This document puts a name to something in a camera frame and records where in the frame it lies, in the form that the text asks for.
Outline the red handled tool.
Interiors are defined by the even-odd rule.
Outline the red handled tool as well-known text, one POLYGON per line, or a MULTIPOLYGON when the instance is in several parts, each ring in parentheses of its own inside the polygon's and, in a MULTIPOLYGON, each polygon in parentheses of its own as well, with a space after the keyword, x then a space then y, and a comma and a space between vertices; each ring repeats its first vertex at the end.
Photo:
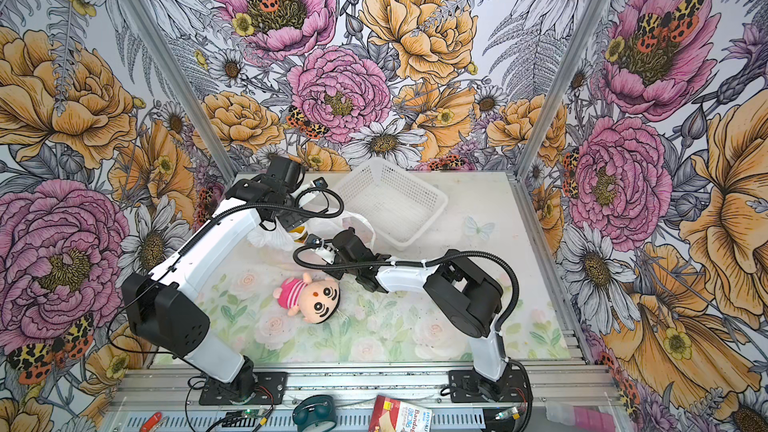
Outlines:
POLYGON ((139 432, 155 432, 164 420, 165 416, 162 412, 155 412, 141 425, 139 432))

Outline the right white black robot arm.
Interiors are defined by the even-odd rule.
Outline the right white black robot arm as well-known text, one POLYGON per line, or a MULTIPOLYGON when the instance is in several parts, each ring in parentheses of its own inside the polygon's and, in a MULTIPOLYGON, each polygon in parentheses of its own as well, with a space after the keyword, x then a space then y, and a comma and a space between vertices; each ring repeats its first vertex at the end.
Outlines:
POLYGON ((473 261, 479 253, 450 249, 437 259, 404 261, 374 253, 352 228, 338 233, 330 241, 330 250, 333 257, 325 272, 335 278, 348 273, 369 292, 429 297, 448 322, 469 338, 472 374, 454 388, 489 401, 501 398, 509 359, 500 324, 509 313, 502 310, 501 285, 473 261))

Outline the red white bandage box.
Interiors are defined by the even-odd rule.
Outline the red white bandage box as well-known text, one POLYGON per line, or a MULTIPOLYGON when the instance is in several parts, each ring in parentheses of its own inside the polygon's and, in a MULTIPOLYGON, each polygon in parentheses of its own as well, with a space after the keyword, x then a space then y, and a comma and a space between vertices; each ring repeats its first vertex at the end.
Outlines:
POLYGON ((378 395, 369 432, 430 432, 433 412, 425 407, 378 395))

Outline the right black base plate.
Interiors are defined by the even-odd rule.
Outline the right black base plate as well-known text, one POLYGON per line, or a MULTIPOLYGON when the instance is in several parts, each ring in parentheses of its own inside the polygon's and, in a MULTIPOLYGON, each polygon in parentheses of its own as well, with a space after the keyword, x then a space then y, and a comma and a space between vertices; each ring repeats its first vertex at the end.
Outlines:
POLYGON ((500 379, 491 381, 474 370, 450 370, 441 391, 453 403, 523 403, 533 395, 527 370, 508 363, 500 379))

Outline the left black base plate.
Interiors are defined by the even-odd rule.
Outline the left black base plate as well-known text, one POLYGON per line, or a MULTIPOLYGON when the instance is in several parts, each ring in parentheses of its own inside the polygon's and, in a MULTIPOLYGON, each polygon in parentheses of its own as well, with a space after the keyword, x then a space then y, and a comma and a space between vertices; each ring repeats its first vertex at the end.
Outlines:
POLYGON ((208 378, 198 403, 202 406, 280 405, 286 391, 285 372, 253 372, 233 382, 208 378))

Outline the aluminium front rail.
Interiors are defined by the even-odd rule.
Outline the aluminium front rail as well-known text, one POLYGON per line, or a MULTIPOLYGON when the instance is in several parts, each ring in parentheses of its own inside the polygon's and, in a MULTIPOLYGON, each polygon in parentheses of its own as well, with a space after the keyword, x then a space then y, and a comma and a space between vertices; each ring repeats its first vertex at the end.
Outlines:
MULTIPOLYGON (((573 405, 611 405, 618 400, 608 368, 573 360, 526 361, 513 366, 499 388, 503 403, 524 388, 522 373, 528 374, 530 390, 536 405, 555 401, 573 405)), ((126 375, 118 386, 114 404, 131 410, 157 407, 164 411, 183 408, 187 400, 193 410, 201 409, 199 397, 206 405, 224 408, 232 402, 216 393, 211 386, 190 390, 188 384, 196 371, 180 365, 139 370, 126 375)), ((255 380, 267 387, 277 405, 287 407, 315 394, 329 394, 341 404, 363 402, 378 394, 400 399, 441 402, 444 406, 458 400, 455 393, 443 397, 445 386, 477 391, 479 377, 466 363, 394 363, 394 364, 286 364, 261 365, 254 368, 255 380)))

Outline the teal tape roll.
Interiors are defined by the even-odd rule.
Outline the teal tape roll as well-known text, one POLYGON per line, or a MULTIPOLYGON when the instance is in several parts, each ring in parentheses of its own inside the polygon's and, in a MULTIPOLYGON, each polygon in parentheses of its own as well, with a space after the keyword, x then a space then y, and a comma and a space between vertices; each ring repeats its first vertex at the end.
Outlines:
POLYGON ((301 401, 292 412, 292 420, 298 432, 327 432, 337 426, 334 398, 330 395, 313 395, 301 401))

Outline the pink plastic box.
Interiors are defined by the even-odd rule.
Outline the pink plastic box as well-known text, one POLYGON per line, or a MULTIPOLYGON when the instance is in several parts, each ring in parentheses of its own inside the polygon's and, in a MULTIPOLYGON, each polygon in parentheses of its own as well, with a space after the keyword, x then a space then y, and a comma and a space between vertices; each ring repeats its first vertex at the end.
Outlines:
POLYGON ((594 432, 615 432, 617 430, 614 418, 599 410, 559 402, 548 402, 545 405, 545 410, 546 417, 551 422, 594 432))

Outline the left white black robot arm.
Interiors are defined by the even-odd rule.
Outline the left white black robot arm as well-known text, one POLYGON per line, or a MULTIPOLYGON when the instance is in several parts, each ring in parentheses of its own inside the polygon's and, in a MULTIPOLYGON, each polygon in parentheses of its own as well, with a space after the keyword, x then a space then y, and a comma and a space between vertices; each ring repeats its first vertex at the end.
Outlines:
POLYGON ((267 170, 228 189, 219 207, 179 250, 144 276, 128 276, 121 290, 131 331, 192 365, 220 388, 224 400, 248 401, 256 391, 253 363, 211 330, 195 303, 210 275, 249 232, 275 225, 296 207, 301 165, 274 158, 267 170))

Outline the green circuit board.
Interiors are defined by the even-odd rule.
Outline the green circuit board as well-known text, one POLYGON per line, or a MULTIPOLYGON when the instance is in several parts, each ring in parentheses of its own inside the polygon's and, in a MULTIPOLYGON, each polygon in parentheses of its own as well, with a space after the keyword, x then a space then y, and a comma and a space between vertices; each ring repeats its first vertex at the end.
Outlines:
POLYGON ((236 426, 254 426, 258 421, 266 419, 271 412, 271 408, 248 408, 227 412, 225 418, 236 426))

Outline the pink plush doll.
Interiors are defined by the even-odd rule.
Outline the pink plush doll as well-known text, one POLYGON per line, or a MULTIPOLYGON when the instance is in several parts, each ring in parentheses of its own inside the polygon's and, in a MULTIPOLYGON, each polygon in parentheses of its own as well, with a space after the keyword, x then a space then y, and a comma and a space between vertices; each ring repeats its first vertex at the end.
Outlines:
POLYGON ((273 297, 289 316, 302 315, 307 323, 321 324, 338 309, 341 290, 333 278, 314 281, 304 273, 301 278, 284 280, 273 297))

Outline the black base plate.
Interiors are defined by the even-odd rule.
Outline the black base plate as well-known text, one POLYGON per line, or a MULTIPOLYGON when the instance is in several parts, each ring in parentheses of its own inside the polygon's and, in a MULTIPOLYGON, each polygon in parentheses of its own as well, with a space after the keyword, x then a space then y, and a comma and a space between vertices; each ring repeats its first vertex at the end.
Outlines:
POLYGON ((500 379, 491 381, 474 370, 450 370, 441 391, 453 403, 523 403, 533 395, 527 370, 508 363, 500 379))
POLYGON ((285 372, 253 372, 233 382, 208 378, 198 403, 202 406, 280 405, 286 391, 285 372))

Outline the white plastic bag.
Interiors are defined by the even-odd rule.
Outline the white plastic bag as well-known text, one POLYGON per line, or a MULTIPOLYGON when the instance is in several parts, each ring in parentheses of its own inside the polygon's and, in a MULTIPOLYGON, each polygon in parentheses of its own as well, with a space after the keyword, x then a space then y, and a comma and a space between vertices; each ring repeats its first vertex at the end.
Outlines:
POLYGON ((291 230, 299 226, 306 227, 308 236, 315 234, 327 241, 330 241, 337 233, 352 227, 365 245, 371 246, 376 242, 377 235, 371 223, 362 215, 347 210, 335 218, 299 217, 298 220, 300 223, 292 228, 278 222, 275 229, 271 231, 266 230, 266 226, 256 225, 253 230, 247 233, 246 239, 254 247, 292 252, 300 244, 305 243, 294 242, 289 234, 291 230))

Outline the white plastic mesh basket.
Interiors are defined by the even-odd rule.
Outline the white plastic mesh basket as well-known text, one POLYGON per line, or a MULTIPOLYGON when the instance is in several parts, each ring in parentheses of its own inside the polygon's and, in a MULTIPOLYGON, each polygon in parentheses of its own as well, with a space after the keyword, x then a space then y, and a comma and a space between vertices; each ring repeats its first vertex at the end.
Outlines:
POLYGON ((448 205, 448 196, 382 158, 372 158, 342 178, 333 190, 345 209, 363 216, 399 250, 414 244, 448 205))

